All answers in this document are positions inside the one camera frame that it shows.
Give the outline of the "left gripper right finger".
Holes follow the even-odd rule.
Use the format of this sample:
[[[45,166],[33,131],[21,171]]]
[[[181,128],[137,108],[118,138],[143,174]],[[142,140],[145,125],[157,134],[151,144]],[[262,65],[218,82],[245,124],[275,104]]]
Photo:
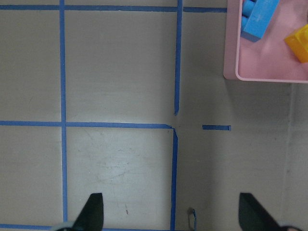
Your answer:
[[[243,231],[280,231],[281,227],[258,200],[247,192],[239,195],[239,225]]]

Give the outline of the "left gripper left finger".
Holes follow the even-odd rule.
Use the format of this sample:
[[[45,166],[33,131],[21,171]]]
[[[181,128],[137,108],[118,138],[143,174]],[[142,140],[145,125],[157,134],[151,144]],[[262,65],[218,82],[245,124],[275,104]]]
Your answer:
[[[103,230],[103,194],[92,193],[72,226],[74,231]]]

